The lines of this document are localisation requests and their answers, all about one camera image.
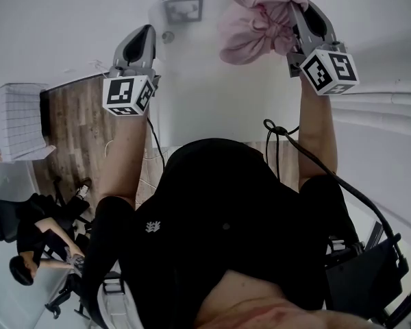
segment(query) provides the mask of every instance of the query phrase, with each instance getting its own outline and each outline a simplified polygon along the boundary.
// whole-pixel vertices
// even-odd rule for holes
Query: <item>hand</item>
[[[84,253],[81,251],[80,248],[78,248],[78,246],[76,244],[73,244],[72,246],[70,246],[70,254],[73,257],[73,255],[80,255],[80,256],[84,256]]]

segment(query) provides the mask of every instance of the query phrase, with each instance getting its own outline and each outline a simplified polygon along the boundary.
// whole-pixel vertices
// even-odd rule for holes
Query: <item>office chair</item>
[[[16,240],[18,224],[24,214],[38,211],[47,216],[51,215],[51,212],[55,209],[56,213],[61,213],[61,208],[65,207],[66,204],[58,186],[60,180],[61,179],[57,177],[53,181],[53,185],[56,191],[55,199],[53,199],[51,195],[44,196],[34,193],[27,201],[23,202],[0,200],[0,241],[12,243]],[[90,228],[91,222],[85,220],[82,217],[78,217],[77,220],[84,223],[86,230]],[[73,221],[70,221],[67,226],[61,227],[68,231],[72,224]]]
[[[67,275],[66,282],[62,289],[59,291],[59,296],[57,296],[53,301],[45,304],[48,311],[53,313],[53,318],[58,319],[61,314],[60,305],[65,301],[70,299],[71,293],[75,292],[79,297],[81,297],[81,278],[77,274]],[[81,317],[91,320],[88,316],[84,314],[84,305],[79,304],[79,310],[74,310]]]

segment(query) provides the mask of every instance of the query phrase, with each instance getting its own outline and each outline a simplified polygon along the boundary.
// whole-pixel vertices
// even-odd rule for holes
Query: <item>skin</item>
[[[301,77],[299,143],[332,171],[338,159],[329,97],[318,96]],[[104,162],[100,198],[117,196],[135,208],[142,157],[145,148],[146,118],[118,118],[116,137]],[[299,153],[299,187],[310,178],[324,175],[311,160]],[[367,329],[366,321],[329,311],[307,312],[284,297],[273,283],[227,271],[204,299],[195,320],[198,329]]]
[[[73,242],[72,239],[67,235],[67,233],[56,223],[56,221],[49,217],[45,219],[41,219],[40,221],[35,223],[35,226],[42,232],[46,232],[47,230],[51,230],[55,234],[57,234],[70,248],[70,253],[72,255],[78,254],[83,256],[84,254],[78,248],[78,246]],[[30,271],[30,275],[32,279],[35,278],[36,272],[38,270],[38,265],[34,262],[34,252],[33,251],[25,251],[20,252],[19,254],[23,257],[24,263],[26,268]],[[63,269],[72,269],[73,266],[69,265],[66,262],[62,262],[60,260],[40,260],[40,268],[63,268]]]

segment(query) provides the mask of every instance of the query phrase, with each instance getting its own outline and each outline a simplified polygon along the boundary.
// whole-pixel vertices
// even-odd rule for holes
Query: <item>shoe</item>
[[[81,182],[81,186],[76,190],[76,196],[80,197],[81,199],[84,199],[85,196],[88,194],[88,190],[91,188],[91,179],[86,178]]]

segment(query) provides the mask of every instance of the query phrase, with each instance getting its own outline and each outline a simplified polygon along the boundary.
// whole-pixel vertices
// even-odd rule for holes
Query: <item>pink cloth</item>
[[[308,0],[234,0],[218,26],[222,61],[247,64],[272,49],[286,55],[296,45],[289,25],[289,1],[308,8]]]

